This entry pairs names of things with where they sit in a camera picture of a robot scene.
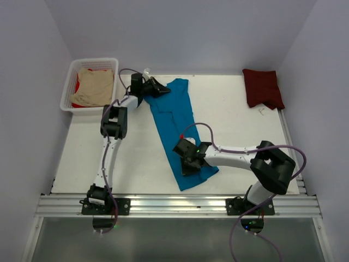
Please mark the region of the blue t shirt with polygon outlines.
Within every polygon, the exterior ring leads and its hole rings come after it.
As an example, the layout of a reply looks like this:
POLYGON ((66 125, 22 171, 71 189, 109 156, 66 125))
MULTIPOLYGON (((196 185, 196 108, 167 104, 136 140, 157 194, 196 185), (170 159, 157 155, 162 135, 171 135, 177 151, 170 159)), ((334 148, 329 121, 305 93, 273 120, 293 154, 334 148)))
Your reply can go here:
POLYGON ((167 88, 171 90, 170 93, 159 98, 151 96, 145 98, 150 106, 167 160, 181 191, 206 182, 219 171, 216 166, 203 167, 193 175, 184 176, 182 175, 180 157, 173 152, 181 133, 186 127, 194 123, 188 87, 189 81, 187 79, 177 78, 167 84, 167 88))

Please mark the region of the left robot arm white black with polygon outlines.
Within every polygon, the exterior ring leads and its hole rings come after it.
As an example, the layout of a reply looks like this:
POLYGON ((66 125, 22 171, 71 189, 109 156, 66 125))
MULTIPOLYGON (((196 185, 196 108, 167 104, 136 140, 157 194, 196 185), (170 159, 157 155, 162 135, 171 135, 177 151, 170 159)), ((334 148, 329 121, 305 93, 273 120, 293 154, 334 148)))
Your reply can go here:
POLYGON ((144 97, 159 98, 170 92, 155 77, 147 76, 146 73, 134 73, 123 98, 104 106, 100 121, 103 154, 95 180, 87 197, 81 201, 84 208, 95 209, 105 215, 116 207, 116 200, 112 196, 113 172, 119 147, 127 134, 128 113, 138 108, 144 97))

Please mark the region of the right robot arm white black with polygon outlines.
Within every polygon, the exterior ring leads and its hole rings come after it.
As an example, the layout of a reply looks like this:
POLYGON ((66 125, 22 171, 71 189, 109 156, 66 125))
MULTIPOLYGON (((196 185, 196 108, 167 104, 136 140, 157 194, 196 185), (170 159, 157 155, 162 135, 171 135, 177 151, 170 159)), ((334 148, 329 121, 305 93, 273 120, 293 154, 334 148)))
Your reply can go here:
POLYGON ((245 212, 252 215, 272 195, 287 193, 296 166, 292 158, 269 141, 261 141, 256 147, 226 149, 211 142, 197 146, 190 139, 181 138, 173 152, 180 157, 183 175, 214 166, 252 171, 257 182, 249 187, 243 198, 245 212))

